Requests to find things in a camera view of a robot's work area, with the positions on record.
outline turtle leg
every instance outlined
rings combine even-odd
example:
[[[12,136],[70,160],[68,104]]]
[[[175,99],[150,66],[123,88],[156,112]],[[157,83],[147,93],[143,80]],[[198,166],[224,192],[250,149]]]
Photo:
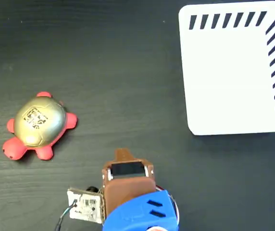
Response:
[[[40,96],[46,96],[46,97],[52,98],[52,95],[49,92],[46,92],[46,91],[42,91],[42,92],[37,94],[37,97],[40,97]]]
[[[53,157],[53,150],[50,146],[35,149],[37,156],[41,160],[50,160]]]
[[[10,119],[10,120],[8,120],[7,125],[6,125],[7,130],[11,133],[14,133],[13,124],[14,124],[14,119]]]
[[[75,114],[67,112],[67,122],[66,122],[66,129],[72,129],[76,127],[76,123],[78,121],[78,118]]]
[[[27,147],[17,137],[13,137],[3,144],[4,154],[12,160],[21,159],[26,151]]]

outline circuit board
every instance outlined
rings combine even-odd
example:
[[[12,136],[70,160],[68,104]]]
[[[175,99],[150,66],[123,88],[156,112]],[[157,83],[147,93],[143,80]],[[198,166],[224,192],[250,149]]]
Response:
[[[100,192],[68,189],[68,203],[77,200],[76,207],[70,210],[72,219],[86,220],[102,224],[104,222],[103,198]]]

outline gold turtle shell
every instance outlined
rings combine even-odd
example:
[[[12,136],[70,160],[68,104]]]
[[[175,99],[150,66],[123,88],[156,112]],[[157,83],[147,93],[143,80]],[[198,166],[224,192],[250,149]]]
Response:
[[[66,111],[56,100],[46,96],[27,102],[14,119],[14,133],[27,147],[52,143],[64,129]]]

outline table surface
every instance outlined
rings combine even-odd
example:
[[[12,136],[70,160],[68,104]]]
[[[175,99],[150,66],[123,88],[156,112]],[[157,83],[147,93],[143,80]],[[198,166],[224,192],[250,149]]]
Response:
[[[187,127],[177,17],[211,2],[0,0],[0,231],[53,230],[67,188],[100,186],[118,147],[155,164],[181,231],[275,230],[275,134],[194,137]],[[11,161],[6,122],[43,90],[78,127],[51,161]],[[62,228],[101,230],[69,218]]]

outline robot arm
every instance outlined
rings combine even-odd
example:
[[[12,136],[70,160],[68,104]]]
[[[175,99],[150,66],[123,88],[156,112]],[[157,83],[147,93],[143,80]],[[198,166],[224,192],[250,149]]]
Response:
[[[103,231],[178,231],[177,204],[156,186],[153,165],[117,149],[115,160],[102,169],[100,190],[67,191],[70,218],[96,222]]]

